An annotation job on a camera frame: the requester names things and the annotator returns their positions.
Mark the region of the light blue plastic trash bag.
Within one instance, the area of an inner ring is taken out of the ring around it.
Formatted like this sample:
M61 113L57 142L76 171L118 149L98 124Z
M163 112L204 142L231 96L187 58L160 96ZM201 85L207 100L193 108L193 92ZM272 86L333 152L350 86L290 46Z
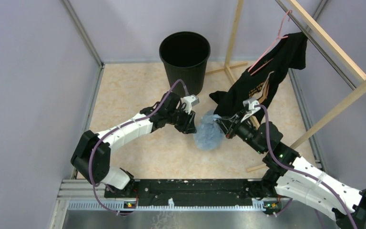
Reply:
M200 119L197 132L194 134L194 142L196 147L200 150L214 150L218 148L223 139L224 133L216 120L220 118L219 115L214 114L214 110L209 110Z

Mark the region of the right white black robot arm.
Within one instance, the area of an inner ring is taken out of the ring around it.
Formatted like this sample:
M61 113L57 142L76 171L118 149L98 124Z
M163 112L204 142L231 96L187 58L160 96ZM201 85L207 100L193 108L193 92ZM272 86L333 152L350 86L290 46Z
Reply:
M309 163L281 142L283 134L272 123L256 128L240 116L216 119L226 138L242 139L259 154L268 170L261 179L260 197L291 198L325 214L341 229L366 228L366 189L341 183Z

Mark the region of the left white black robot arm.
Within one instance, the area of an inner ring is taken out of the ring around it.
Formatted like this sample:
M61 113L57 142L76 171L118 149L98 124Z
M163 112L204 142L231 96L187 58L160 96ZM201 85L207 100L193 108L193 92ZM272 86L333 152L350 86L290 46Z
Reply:
M115 188L122 197L133 193L133 175L122 168L110 165L115 151L130 141L150 134L165 125L172 125L182 134L196 133L195 111L199 104L196 95L181 98L175 93L165 93L162 100L146 107L126 122L108 130L84 132L71 157L73 167L95 185L104 183Z

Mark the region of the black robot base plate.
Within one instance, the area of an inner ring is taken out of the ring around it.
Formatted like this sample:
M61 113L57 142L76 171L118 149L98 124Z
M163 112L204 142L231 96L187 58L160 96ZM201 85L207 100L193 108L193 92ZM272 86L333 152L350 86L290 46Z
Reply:
M277 193L260 179L137 179L104 196L136 200L139 207L166 206L170 199L177 207L234 207L276 198Z

